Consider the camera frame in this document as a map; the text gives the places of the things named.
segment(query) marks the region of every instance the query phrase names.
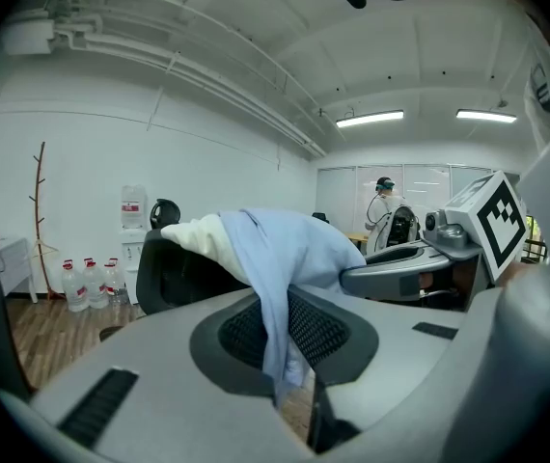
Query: desk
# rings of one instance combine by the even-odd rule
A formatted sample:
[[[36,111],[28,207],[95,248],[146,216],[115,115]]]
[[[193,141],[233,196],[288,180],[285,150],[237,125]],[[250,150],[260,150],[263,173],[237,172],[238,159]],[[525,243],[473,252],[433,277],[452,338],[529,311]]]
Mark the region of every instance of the desk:
[[[9,294],[19,284],[28,280],[28,291],[33,303],[37,303],[37,294],[33,283],[31,258],[26,238],[0,238],[0,282],[3,293]]]
[[[347,236],[352,243],[356,245],[356,248],[361,250],[361,245],[364,243],[368,243],[369,235],[366,235],[364,233],[360,232],[353,232],[353,233],[344,233],[345,236]]]

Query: wooden floor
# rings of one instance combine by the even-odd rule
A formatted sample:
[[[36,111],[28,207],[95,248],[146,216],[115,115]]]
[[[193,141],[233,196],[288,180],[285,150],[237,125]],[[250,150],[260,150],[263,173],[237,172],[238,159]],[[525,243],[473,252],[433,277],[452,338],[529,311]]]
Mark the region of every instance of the wooden floor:
[[[20,362],[29,382],[41,388],[56,373],[99,344],[99,332],[144,315],[140,306],[108,306],[72,313],[63,300],[7,299],[7,312]],[[294,432],[307,440],[314,376],[294,390],[282,408],[282,415]]]

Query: white table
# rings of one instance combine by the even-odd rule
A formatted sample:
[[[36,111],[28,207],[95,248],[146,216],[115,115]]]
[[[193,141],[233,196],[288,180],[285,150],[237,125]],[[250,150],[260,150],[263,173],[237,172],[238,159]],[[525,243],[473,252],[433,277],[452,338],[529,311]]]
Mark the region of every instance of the white table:
[[[0,281],[5,295],[27,281],[31,300],[38,302],[26,238],[0,238]]]

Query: fluorescent light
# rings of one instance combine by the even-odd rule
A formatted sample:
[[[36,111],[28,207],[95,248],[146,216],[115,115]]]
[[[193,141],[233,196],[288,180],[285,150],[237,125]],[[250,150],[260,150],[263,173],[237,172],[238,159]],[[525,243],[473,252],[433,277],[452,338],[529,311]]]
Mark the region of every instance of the fluorescent light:
[[[361,125],[363,123],[384,122],[385,120],[401,120],[403,119],[403,110],[395,112],[372,113],[371,115],[363,115],[362,117],[352,117],[351,119],[337,120],[337,127],[351,127],[353,125]]]
[[[478,112],[475,110],[458,110],[459,119],[491,120],[494,122],[513,123],[517,120],[514,115],[505,115],[504,113]]]

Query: water bottle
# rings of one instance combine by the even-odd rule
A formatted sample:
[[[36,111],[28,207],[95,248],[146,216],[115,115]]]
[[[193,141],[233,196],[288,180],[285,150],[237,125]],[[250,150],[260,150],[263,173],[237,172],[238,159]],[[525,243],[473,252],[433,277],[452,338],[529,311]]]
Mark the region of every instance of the water bottle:
[[[67,305],[73,313],[79,313],[89,307],[86,297],[86,287],[82,275],[73,269],[71,259],[63,264],[63,275],[61,276],[63,291],[67,297]]]
[[[114,272],[115,272],[116,275],[117,275],[117,281],[118,281],[121,285],[123,285],[123,286],[122,286],[123,288],[126,288],[125,283],[124,283],[124,274],[123,274],[123,270],[121,269],[121,265],[119,264],[119,258],[110,258],[110,259],[108,260],[108,263],[114,265]]]
[[[105,291],[105,281],[94,260],[85,260],[84,281],[89,305],[94,309],[103,309],[108,305],[108,295]]]
[[[110,303],[113,305],[126,304],[129,300],[129,295],[127,295],[124,280],[121,279],[116,264],[112,262],[105,264],[103,273],[105,276],[106,290],[110,297]]]
[[[124,185],[121,195],[121,223],[124,229],[145,229],[147,192],[142,185]]]

